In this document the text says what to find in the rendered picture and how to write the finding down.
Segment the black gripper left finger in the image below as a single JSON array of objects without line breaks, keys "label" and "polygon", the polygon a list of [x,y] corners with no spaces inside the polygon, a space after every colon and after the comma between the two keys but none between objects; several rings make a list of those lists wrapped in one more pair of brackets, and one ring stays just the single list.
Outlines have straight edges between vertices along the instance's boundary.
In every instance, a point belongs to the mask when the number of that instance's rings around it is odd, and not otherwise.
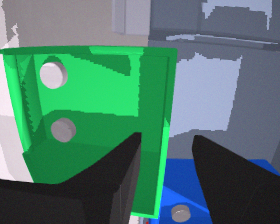
[{"label": "black gripper left finger", "polygon": [[0,224],[129,224],[141,140],[134,132],[62,183],[0,179]]}]

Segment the blue open bin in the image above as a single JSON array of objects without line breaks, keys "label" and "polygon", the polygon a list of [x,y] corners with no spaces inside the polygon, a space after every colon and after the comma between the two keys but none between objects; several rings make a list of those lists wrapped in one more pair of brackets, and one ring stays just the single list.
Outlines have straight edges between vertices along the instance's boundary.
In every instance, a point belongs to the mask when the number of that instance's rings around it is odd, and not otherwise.
[{"label": "blue open bin", "polygon": [[[247,160],[280,176],[265,159]],[[213,224],[194,165],[194,159],[166,158],[159,216],[158,219],[148,218],[148,224]],[[177,205],[188,206],[191,216],[187,221],[172,219],[171,210]]]}]

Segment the grey metal bin shelf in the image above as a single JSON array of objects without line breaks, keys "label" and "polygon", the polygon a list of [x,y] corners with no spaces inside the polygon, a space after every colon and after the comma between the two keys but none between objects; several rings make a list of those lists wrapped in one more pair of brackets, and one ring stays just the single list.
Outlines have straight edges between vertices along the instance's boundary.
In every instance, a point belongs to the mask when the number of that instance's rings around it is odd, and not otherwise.
[{"label": "grey metal bin shelf", "polygon": [[280,0],[112,0],[112,32],[178,50],[167,159],[202,135],[280,174]]}]

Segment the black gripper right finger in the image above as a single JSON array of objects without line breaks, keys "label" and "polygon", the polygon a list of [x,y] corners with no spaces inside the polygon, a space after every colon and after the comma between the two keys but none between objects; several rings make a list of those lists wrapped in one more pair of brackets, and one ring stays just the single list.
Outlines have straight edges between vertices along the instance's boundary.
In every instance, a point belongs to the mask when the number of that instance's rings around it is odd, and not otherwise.
[{"label": "black gripper right finger", "polygon": [[213,224],[280,224],[280,176],[202,135],[192,154]]}]

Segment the green bin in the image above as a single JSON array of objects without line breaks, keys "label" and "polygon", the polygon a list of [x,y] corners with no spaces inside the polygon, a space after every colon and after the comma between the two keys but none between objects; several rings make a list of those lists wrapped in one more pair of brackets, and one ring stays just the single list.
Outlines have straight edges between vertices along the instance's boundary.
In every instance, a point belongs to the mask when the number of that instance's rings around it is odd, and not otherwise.
[{"label": "green bin", "polygon": [[[140,46],[0,49],[22,156],[33,182],[62,183],[141,132],[131,215],[158,219],[177,53],[176,48]],[[50,89],[41,82],[40,69],[48,62],[65,66],[65,85]],[[60,142],[51,133],[60,118],[76,127],[71,141]]]}]

